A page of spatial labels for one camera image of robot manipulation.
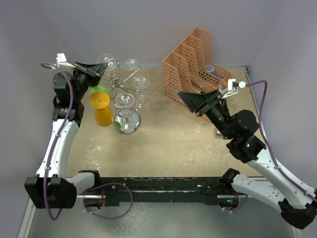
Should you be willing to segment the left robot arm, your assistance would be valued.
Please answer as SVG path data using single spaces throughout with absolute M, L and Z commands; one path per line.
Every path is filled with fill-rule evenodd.
M 58 70 L 53 77 L 53 127 L 43 161 L 35 176 L 26 178 L 24 187 L 38 209 L 70 209 L 84 191 L 97 194 L 102 189 L 98 171 L 81 170 L 76 176 L 67 178 L 66 167 L 84 114 L 81 100 L 89 87 L 99 84 L 107 63 L 44 62 L 41 66 Z

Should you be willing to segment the orange plastic goblet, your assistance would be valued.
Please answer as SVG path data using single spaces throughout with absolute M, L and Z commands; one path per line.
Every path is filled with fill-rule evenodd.
M 90 96 L 90 104 L 95 109 L 95 121 L 101 127 L 107 127 L 113 123 L 113 113 L 109 103 L 110 97 L 105 92 L 96 92 Z

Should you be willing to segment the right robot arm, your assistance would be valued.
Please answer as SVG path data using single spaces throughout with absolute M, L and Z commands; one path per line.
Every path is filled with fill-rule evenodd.
M 230 115 L 218 90 L 209 93 L 178 92 L 178 96 L 197 116 L 206 115 L 222 134 L 230 154 L 263 175 L 271 185 L 262 185 L 246 175 L 229 169 L 220 182 L 226 194 L 234 191 L 249 195 L 278 211 L 290 225 L 303 230 L 317 216 L 317 192 L 295 178 L 269 156 L 266 145 L 255 136 L 259 129 L 254 113 L 241 110 Z

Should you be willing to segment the green plastic goblet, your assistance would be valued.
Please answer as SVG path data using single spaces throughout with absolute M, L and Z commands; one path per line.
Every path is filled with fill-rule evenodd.
M 90 89 L 91 89 L 91 95 L 98 93 L 98 92 L 103 92 L 103 93 L 106 93 L 107 95 L 109 95 L 108 89 L 104 88 L 101 85 L 97 85 L 95 87 L 90 87 Z

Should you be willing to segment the pink tinted wine glass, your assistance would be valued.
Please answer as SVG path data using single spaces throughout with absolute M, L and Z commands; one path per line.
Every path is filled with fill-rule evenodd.
M 140 62 L 135 58 L 129 58 L 124 61 L 124 68 L 129 71 L 135 71 L 139 68 Z

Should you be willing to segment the clear wine glass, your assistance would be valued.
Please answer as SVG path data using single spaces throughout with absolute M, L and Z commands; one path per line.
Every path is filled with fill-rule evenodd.
M 150 98 L 145 93 L 145 90 L 150 85 L 150 80 L 145 76 L 135 76 L 132 81 L 132 85 L 135 87 L 137 92 L 136 97 L 136 108 L 143 109 L 149 106 Z
M 117 111 L 114 126 L 120 133 L 132 134 L 141 124 L 140 115 L 133 108 L 134 101 L 134 96 L 130 93 L 121 93 L 115 98 Z
M 97 59 L 97 63 L 107 63 L 106 71 L 112 71 L 117 66 L 117 60 L 115 57 L 107 53 L 101 54 Z

